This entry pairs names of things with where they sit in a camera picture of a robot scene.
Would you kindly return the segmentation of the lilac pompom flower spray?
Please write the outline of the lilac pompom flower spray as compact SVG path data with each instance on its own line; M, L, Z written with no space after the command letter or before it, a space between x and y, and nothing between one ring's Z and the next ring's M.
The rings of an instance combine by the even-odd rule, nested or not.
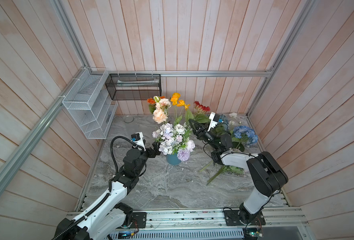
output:
M153 138L160 143L160 152L164 156L177 154L181 163L190 158L190 154L195 149L195 143L190 139L192 134L191 127L186 123L173 126L166 123L152 133Z

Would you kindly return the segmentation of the red gerbera stem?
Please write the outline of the red gerbera stem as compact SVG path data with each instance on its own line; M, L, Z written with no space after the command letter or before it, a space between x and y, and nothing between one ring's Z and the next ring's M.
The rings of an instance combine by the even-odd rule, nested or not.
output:
M194 120L200 124L207 124L210 122L209 112L210 107L202 105L200 102L195 101L193 103L193 111L189 108L190 105L185 105L185 122L189 124L189 120Z

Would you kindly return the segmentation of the teal ceramic vase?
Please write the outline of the teal ceramic vase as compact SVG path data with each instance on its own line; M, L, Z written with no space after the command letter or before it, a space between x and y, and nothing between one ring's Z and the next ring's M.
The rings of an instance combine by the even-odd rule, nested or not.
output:
M181 160L178 159L177 154L166 155L167 163L172 166L177 166L181 163Z

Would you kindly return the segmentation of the dusty blue rose bunch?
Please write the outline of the dusty blue rose bunch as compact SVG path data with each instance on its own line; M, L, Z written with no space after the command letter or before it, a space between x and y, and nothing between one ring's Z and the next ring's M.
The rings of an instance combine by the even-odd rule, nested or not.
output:
M216 137L220 137L224 134L230 134L230 123L226 115L220 115L219 122L213 128L213 132Z

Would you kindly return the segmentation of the yellow poppy spray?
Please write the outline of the yellow poppy spray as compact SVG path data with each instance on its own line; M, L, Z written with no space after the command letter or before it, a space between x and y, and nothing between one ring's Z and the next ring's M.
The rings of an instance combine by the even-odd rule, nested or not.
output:
M173 124L175 126L180 123L180 121L182 120L183 112L189 109L190 104L187 104L184 100L182 100L181 94L179 93L173 93L171 97L171 102L172 105L175 107L175 120Z

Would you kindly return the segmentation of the pale pink hydrangea stem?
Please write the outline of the pale pink hydrangea stem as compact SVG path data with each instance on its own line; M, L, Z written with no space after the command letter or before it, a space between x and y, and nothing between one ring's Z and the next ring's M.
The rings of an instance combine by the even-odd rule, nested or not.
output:
M209 178L206 185L208 186L214 179L216 179L218 176L224 173L230 173L230 174L235 174L237 176L241 176L245 173L245 170L239 167L223 165L211 178Z

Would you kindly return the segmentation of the orange gerbera stem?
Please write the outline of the orange gerbera stem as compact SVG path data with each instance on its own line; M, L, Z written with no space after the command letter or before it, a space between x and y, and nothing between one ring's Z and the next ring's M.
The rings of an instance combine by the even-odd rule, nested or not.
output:
M154 96L147 100L149 104L149 111L153 115L159 115L164 113L165 110L169 107L169 100L164 96Z

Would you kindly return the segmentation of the peach rose spray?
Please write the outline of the peach rose spray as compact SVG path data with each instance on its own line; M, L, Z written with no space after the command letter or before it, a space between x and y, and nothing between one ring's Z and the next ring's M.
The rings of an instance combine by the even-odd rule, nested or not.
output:
M154 96L153 100L155 101L155 110L153 111L153 120L158 124L163 124L168 121L169 118L169 108L172 106L172 103L167 98L161 98Z

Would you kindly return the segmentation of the clear glass vase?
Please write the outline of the clear glass vase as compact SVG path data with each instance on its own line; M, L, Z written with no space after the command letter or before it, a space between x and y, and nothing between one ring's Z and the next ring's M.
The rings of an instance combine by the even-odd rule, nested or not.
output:
M124 122L125 122L126 124L131 124L131 123L134 122L134 120L135 120L134 116L125 116L125 117L124 117Z

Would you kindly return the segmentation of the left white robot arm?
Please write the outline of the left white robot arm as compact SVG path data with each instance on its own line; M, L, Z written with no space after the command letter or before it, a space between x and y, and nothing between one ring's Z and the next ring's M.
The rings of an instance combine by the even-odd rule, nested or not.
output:
M148 159L159 155L171 156L181 162L190 158L195 149L195 143L190 138L191 125L195 120L190 119L184 124L164 123L153 132L151 147L146 147L143 133L137 132L130 138L116 136L116 140L124 140L132 147L119 167L115 158L116 173L109 179L108 188L86 210L72 220L63 219L57 226L55 240L102 240L110 232L119 227L130 227L136 222L133 220L133 208L122 203L122 200L135 188L140 177L146 172Z

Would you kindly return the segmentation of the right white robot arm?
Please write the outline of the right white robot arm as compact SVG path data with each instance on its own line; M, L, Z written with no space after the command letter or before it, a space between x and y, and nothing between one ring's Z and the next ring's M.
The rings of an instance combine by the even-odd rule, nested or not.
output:
M254 155L235 152L232 150L233 142L229 133L216 136L213 131L203 128L194 130L193 133L198 140L213 147L211 158L216 164L249 171L254 188L240 205L240 215L256 215L270 201L270 198L279 193L288 183L287 174L269 152Z

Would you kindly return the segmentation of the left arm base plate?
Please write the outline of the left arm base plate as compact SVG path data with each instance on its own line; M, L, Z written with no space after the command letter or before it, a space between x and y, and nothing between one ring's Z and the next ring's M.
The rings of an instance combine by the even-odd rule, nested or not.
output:
M124 223L119 229L143 229L147 224L146 212L134 212L129 222Z

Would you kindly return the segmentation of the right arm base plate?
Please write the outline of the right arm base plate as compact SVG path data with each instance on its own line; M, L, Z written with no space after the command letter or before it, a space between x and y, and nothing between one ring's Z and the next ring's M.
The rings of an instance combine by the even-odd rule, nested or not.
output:
M227 226L264 226L265 217L260 210L256 214L250 214L247 210L233 210L229 207L222 209Z

